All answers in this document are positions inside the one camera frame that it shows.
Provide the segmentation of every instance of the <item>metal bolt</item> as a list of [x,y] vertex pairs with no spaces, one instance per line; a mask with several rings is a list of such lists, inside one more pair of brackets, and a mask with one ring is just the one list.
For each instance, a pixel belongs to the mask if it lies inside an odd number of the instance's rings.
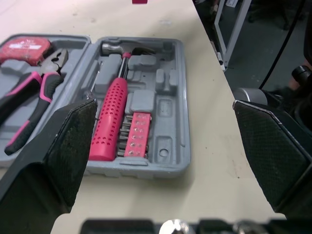
[[235,223],[233,225],[233,232],[237,234],[269,234],[263,226],[248,220]]
[[195,234],[195,231],[185,221],[170,219],[162,224],[159,234]]

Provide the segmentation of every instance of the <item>tape measure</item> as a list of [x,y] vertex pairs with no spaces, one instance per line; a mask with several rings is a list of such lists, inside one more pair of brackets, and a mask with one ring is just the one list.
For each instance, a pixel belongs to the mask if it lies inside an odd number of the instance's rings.
[[42,37],[19,37],[6,42],[0,48],[0,63],[16,59],[37,66],[44,60],[43,55],[50,48],[50,42]]

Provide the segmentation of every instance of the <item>pliers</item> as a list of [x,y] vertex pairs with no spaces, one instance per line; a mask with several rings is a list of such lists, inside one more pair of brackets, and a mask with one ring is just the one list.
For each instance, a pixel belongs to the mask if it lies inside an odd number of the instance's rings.
[[60,69],[67,60],[68,51],[66,49],[56,50],[42,63],[38,64],[40,67],[39,72],[32,72],[29,76],[21,77],[17,85],[0,99],[1,125],[18,106],[40,89],[39,101],[34,112],[5,147],[4,152],[7,155],[15,153],[26,144],[50,105],[55,89],[63,82]]

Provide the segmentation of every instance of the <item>pliers jaw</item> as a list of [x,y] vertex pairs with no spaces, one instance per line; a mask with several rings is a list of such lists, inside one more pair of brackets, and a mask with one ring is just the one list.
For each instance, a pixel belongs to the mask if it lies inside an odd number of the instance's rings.
[[47,57],[41,64],[38,64],[42,74],[49,72],[60,73],[61,68],[68,60],[68,50],[58,49],[49,57]]

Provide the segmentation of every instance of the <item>black cable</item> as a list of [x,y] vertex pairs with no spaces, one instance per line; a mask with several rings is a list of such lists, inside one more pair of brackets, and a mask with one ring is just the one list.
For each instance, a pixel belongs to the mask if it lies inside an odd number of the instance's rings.
[[296,26],[296,23],[297,23],[297,21],[299,19],[299,16],[301,14],[301,11],[302,11],[302,8],[304,6],[305,1],[306,0],[301,0],[300,5],[298,6],[297,12],[296,12],[296,14],[295,14],[295,16],[293,18],[292,24],[291,24],[291,26],[289,28],[288,34],[286,35],[286,38],[285,38],[285,40],[284,40],[280,50],[278,51],[278,54],[277,54],[277,56],[276,56],[276,58],[275,58],[275,60],[274,60],[274,62],[272,64],[269,72],[267,73],[267,75],[265,76],[265,78],[262,81],[261,85],[259,86],[259,89],[262,89],[263,86],[265,85],[265,83],[268,81],[269,77],[271,76],[271,74],[272,74],[272,72],[273,72],[273,70],[274,70],[274,68],[275,68],[275,66],[276,66],[276,64],[277,64],[277,62],[279,60],[279,58],[281,57],[281,55],[282,55],[282,53],[283,53],[283,51],[284,51],[284,49],[285,49],[285,47],[286,47],[286,45],[287,45],[287,43],[289,41],[289,38],[291,37],[291,35],[293,33],[294,27]]

